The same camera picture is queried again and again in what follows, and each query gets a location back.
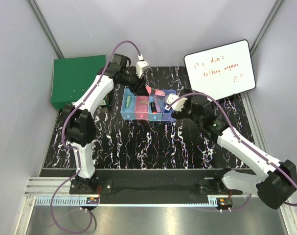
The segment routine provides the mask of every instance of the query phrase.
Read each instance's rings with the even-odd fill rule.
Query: green board
[[[78,101],[105,64],[105,55],[56,59],[51,92],[51,104],[55,109]]]

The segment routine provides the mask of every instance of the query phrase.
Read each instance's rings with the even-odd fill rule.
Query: gray wall
[[[296,0],[285,1],[252,60],[257,86],[251,96],[270,154],[297,166]]]
[[[275,0],[36,0],[66,57],[109,55],[134,41],[152,66],[183,65],[186,54],[255,40]],[[119,52],[136,59],[131,46]]]
[[[12,234],[46,150],[54,58],[27,2],[0,1],[0,235]]]

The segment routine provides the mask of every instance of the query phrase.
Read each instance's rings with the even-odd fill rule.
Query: whiteboard
[[[216,100],[256,86],[247,40],[186,55],[184,63],[191,88]]]

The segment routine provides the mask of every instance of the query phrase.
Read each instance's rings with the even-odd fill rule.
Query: marble pattern tabletop
[[[153,88],[176,90],[179,94],[184,87],[190,86],[184,67],[152,67],[145,78]],[[123,86],[116,86],[112,105],[98,107],[95,112],[96,138],[92,153],[96,168],[247,168],[233,154],[203,138],[190,120],[123,120],[120,115],[123,90]],[[222,99],[219,103],[233,126],[253,141],[241,95]],[[59,114],[43,168],[76,167],[73,151],[62,147],[61,130]]]

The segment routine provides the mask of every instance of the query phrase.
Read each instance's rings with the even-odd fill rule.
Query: reflective floor
[[[235,206],[244,203],[235,199]],[[75,207],[54,207],[60,224],[72,231],[84,229],[90,217],[83,211],[66,213]],[[98,207],[85,234],[95,235],[287,235],[280,211],[266,207],[253,198],[241,211],[231,213],[204,212],[197,208]],[[63,235],[53,223],[49,207],[35,206],[28,235]]]

